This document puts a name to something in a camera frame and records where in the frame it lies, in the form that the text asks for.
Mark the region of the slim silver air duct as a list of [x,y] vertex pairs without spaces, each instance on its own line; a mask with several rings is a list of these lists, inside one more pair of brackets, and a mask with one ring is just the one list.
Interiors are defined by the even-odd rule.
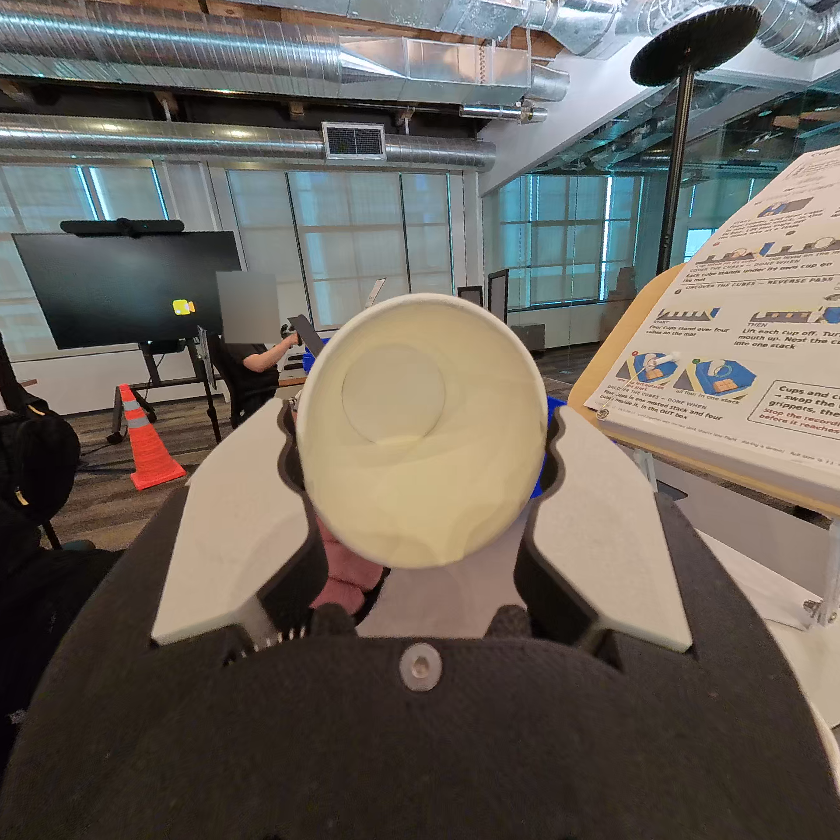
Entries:
[[23,113],[1,119],[3,160],[137,158],[473,172],[488,172],[496,161],[495,145],[479,140],[386,133],[385,147],[386,161],[349,163],[325,160],[321,130]]

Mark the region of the white paper cup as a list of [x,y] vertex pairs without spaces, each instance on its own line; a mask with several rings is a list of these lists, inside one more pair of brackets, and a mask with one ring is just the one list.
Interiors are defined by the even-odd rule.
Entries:
[[335,333],[297,410],[306,491],[343,546],[391,569],[461,561],[530,500],[548,398],[487,310],[434,293],[375,304]]

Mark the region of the large black wall monitor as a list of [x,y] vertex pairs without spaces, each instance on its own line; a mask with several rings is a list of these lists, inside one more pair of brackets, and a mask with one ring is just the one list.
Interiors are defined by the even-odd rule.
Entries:
[[217,273],[241,268],[225,231],[12,239],[59,350],[220,334]]

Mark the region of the wooden sheet holder board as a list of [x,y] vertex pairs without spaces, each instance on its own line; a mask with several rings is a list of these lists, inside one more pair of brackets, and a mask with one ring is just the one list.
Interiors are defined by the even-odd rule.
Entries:
[[709,480],[729,483],[733,486],[748,488],[762,496],[783,501],[787,504],[816,511],[827,518],[839,517],[838,504],[816,500],[801,490],[790,489],[779,481],[766,481],[745,476],[734,466],[716,465],[710,456],[692,458],[677,452],[672,444],[647,443],[637,435],[622,429],[612,429],[596,417],[596,410],[585,403],[594,394],[606,378],[614,363],[623,356],[626,346],[634,337],[648,314],[659,304],[660,299],[675,281],[683,265],[673,266],[647,283],[630,303],[611,333],[605,338],[601,348],[588,363],[578,381],[573,385],[568,397],[571,409],[580,414],[585,421],[599,432],[630,448],[638,448],[651,453],[664,462],[683,470],[708,478]]

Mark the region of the orange traffic cone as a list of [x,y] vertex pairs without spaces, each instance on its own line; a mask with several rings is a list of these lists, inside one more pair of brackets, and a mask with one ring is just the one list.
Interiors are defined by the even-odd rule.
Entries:
[[164,446],[130,386],[121,384],[119,393],[133,454],[131,480],[136,490],[147,490],[186,477],[185,469]]

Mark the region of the black floor lamp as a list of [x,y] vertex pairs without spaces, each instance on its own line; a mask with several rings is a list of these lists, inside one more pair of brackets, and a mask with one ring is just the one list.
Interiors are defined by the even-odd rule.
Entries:
[[758,34],[761,21],[761,12],[752,5],[716,8],[660,32],[633,58],[629,74],[635,84],[656,88],[678,82],[658,245],[659,275],[670,267],[673,251],[695,76],[719,67],[745,49]]

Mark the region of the silver corner air duct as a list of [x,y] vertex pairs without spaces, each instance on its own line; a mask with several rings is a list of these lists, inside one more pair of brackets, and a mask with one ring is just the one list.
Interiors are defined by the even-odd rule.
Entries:
[[792,60],[838,51],[838,3],[817,11],[799,1],[566,1],[547,2],[535,28],[576,56],[611,58],[637,37],[652,38],[702,12],[738,5],[761,15],[756,39]]

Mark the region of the black video conference bar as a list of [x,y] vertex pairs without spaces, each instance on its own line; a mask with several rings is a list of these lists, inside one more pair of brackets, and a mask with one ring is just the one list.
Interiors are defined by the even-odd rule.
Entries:
[[184,223],[180,220],[129,219],[126,217],[119,217],[115,220],[65,220],[59,223],[59,229],[64,234],[80,238],[142,238],[156,235],[181,235],[185,232]]

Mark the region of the printed instruction sheet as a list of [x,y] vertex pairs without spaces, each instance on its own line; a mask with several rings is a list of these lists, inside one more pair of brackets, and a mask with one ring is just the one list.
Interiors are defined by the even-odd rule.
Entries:
[[839,149],[698,249],[586,401],[606,427],[838,485]]

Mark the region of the large silver air duct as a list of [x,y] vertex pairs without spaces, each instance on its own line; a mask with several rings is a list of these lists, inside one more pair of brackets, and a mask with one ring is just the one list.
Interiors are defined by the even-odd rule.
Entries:
[[105,2],[2,2],[2,75],[359,102],[560,102],[570,75],[494,45]]

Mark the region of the white desk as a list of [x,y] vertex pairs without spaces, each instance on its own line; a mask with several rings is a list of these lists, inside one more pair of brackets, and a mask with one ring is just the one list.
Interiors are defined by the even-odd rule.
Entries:
[[[458,563],[391,572],[359,634],[482,636],[498,607],[522,605],[513,567],[525,523],[523,514],[497,541]],[[807,628],[803,605],[815,599],[813,593],[708,534],[699,535],[761,615],[824,722],[838,729],[838,621]]]

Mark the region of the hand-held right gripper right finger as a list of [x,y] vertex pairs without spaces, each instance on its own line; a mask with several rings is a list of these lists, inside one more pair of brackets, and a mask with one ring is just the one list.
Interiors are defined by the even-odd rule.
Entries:
[[692,645],[655,491],[569,406],[549,423],[513,581],[549,641],[594,652],[617,632],[680,654]]

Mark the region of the clear acrylic bracket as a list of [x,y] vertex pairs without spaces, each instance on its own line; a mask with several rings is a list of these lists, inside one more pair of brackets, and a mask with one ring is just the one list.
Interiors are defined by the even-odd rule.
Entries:
[[828,529],[828,551],[819,601],[803,602],[808,615],[809,627],[829,627],[838,621],[839,615],[839,518],[831,520]]

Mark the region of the person's left hand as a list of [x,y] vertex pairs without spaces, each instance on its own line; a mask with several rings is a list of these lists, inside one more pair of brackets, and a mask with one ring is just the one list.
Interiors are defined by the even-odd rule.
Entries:
[[315,610],[335,604],[359,624],[373,608],[390,570],[348,549],[320,518],[317,523],[328,559],[329,576],[310,608]]

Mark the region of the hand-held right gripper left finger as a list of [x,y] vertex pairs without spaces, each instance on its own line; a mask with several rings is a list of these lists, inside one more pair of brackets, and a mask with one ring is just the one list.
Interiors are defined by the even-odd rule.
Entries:
[[190,478],[151,637],[233,627],[252,648],[303,637],[328,576],[292,406],[274,399]]

